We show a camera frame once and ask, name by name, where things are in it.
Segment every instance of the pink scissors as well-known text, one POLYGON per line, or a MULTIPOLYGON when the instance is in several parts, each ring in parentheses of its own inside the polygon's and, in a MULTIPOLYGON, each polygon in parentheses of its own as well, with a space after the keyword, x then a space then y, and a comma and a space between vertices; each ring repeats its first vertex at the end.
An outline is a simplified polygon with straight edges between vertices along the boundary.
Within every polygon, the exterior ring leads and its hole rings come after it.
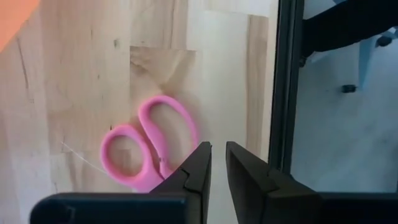
POLYGON ((144 128, 144 132, 154 146, 159 157, 159 171, 155 169, 150 150, 144 138, 130 124, 123 124, 115 127, 105 135, 103 142, 101 143, 101 162, 108 175, 116 182, 134 188, 140 193, 150 192, 173 173, 169 167, 169 152, 165 137, 156 124, 150 119, 150 109, 154 105, 161 103, 171 106, 176 112, 182 115, 185 122, 188 124, 188 128, 193 139, 192 147, 195 149, 198 146, 198 132, 192 117, 177 100, 164 95, 150 98, 140 106, 138 111, 138 118, 142 127, 144 128), (109 159, 109 144, 115 137, 118 136, 126 136, 131 138, 138 143, 138 146, 142 151, 144 157, 142 169, 135 176, 126 176, 122 174, 117 170, 117 168, 115 168, 115 166, 113 166, 109 159))

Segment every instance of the white floor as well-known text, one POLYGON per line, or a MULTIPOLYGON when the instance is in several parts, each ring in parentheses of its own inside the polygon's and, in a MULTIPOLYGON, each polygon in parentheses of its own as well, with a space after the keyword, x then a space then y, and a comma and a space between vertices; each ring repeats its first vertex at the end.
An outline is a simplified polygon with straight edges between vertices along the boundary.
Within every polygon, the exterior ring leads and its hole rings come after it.
POLYGON ((327 192, 395 192, 398 181, 398 40, 377 48, 365 89, 357 84, 358 46, 300 71, 292 174, 327 192))

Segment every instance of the orange object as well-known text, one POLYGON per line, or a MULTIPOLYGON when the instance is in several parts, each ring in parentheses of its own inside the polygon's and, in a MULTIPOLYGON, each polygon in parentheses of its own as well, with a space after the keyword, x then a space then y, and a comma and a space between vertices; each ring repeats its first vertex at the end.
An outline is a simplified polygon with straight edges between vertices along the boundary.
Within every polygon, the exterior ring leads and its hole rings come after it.
POLYGON ((39 0, 0 0, 0 51, 38 4, 39 0))

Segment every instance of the wooden table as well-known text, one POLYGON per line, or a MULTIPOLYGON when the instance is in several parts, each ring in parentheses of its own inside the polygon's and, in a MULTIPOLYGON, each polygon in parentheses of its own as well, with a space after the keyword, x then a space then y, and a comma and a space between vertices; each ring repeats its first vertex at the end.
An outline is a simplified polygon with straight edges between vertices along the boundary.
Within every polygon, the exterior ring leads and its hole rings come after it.
MULTIPOLYGON (((268 157, 276 15, 277 0, 43 0, 0 53, 0 223, 27 223, 57 192, 131 192, 104 174, 99 144, 139 126, 137 107, 157 94, 180 100, 213 145, 209 223, 236 223, 225 143, 268 157)), ((153 119, 178 166, 187 127, 166 106, 153 119)), ((112 147, 139 170, 134 142, 112 147)))

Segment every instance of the scissors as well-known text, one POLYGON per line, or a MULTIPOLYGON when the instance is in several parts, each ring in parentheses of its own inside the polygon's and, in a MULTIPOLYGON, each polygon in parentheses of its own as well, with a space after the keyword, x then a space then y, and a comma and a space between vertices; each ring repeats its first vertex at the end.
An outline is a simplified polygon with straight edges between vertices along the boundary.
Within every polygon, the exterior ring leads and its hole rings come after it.
POLYGON ((148 99, 146 102, 140 105, 138 110, 138 118, 142 127, 144 128, 145 134, 147 135, 150 143, 152 143, 159 157, 159 171, 156 170, 155 165, 153 164, 150 150, 144 138, 130 124, 122 124, 106 133, 101 143, 100 152, 102 165, 108 175, 116 182, 134 188, 139 193, 150 192, 173 173, 169 166, 169 151, 165 137, 158 126, 150 119, 150 109, 157 104, 166 104, 171 106, 184 118, 185 122, 188 124, 188 128, 193 139, 192 147, 196 149, 198 146, 198 132, 196 125, 188 111, 177 100, 169 96, 159 95, 148 99), (126 176, 122 174, 119 170, 117 170, 117 168, 115 168, 115 166, 113 166, 109 159, 109 144, 118 136, 125 136, 137 142, 142 151, 144 158, 142 169, 135 176, 126 176))

